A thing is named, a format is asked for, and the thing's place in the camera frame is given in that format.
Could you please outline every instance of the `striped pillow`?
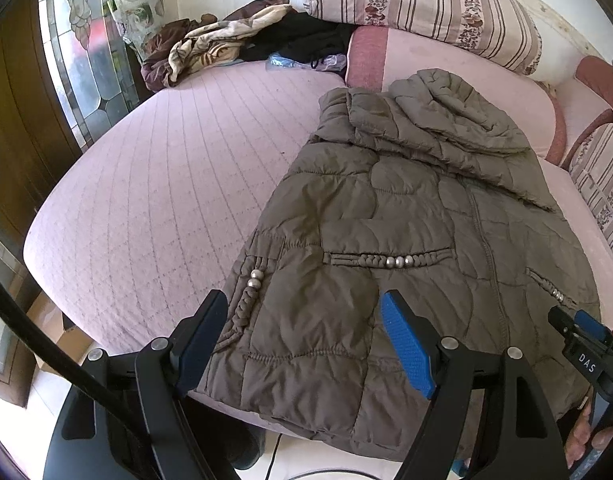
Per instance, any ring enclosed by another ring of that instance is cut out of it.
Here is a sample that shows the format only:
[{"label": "striped pillow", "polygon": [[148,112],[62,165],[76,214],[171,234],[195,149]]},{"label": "striped pillow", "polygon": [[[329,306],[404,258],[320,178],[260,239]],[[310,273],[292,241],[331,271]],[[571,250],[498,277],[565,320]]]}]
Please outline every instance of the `striped pillow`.
[{"label": "striped pillow", "polygon": [[569,173],[613,252],[613,124],[604,124],[580,145]]},{"label": "striped pillow", "polygon": [[513,72],[535,72],[538,29],[516,0],[306,0],[311,16],[384,25],[453,44]]}]

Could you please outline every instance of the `pink mattress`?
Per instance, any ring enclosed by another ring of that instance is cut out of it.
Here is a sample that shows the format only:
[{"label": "pink mattress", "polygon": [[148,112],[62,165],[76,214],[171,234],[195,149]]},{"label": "pink mattress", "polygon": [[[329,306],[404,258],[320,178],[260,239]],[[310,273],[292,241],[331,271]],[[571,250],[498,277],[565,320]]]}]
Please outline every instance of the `pink mattress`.
[{"label": "pink mattress", "polygon": [[193,314],[319,122],[333,74],[214,68],[142,104],[69,170],[24,246],[55,304],[110,352]]}]

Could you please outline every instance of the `plastic bag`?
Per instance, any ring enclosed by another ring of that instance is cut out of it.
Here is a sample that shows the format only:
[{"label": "plastic bag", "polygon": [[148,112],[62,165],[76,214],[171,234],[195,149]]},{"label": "plastic bag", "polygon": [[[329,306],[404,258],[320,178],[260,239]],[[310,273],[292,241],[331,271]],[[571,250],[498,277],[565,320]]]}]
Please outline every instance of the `plastic bag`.
[{"label": "plastic bag", "polygon": [[166,23],[161,0],[109,0],[110,13],[122,40],[135,49],[141,63],[148,57],[146,42]]},{"label": "plastic bag", "polygon": [[317,70],[318,72],[340,72],[345,67],[346,56],[344,56],[344,54],[333,54],[333,56],[324,57],[313,63],[298,63],[288,57],[282,57],[276,52],[271,54],[266,62],[267,70],[275,70],[277,68],[302,68]]}]

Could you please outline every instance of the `finger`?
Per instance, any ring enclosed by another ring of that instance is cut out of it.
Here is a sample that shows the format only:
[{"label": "finger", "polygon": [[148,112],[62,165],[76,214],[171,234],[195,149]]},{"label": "finger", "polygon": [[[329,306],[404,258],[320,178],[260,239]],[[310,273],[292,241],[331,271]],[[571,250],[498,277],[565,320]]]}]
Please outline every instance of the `finger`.
[{"label": "finger", "polygon": [[578,418],[570,434],[583,444],[589,442],[591,437],[591,425],[589,424],[587,417],[584,416],[584,412]]},{"label": "finger", "polygon": [[589,415],[591,415],[591,405],[592,405],[591,400],[587,400],[586,404],[584,405],[583,412],[580,414],[580,416],[589,418]]},{"label": "finger", "polygon": [[607,449],[607,446],[611,442],[613,438],[613,427],[607,428],[606,430],[599,431],[591,441],[591,445],[593,449],[597,449],[599,451],[604,451]]},{"label": "finger", "polygon": [[567,467],[571,468],[574,462],[580,460],[584,456],[586,448],[583,443],[578,442],[575,439],[570,439],[567,441],[567,446],[565,447],[565,455],[567,457]]}]

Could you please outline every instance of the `blue gripper pad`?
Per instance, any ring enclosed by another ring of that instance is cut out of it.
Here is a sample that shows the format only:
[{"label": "blue gripper pad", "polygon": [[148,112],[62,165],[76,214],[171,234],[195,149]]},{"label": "blue gripper pad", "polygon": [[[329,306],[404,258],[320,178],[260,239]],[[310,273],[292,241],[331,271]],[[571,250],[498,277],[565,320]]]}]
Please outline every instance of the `blue gripper pad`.
[{"label": "blue gripper pad", "polygon": [[593,319],[593,317],[584,310],[578,310],[575,313],[573,322],[600,342],[604,342],[609,335],[609,329],[602,323]]},{"label": "blue gripper pad", "polygon": [[431,359],[413,333],[391,294],[382,296],[382,322],[411,386],[430,399],[436,388]]}]

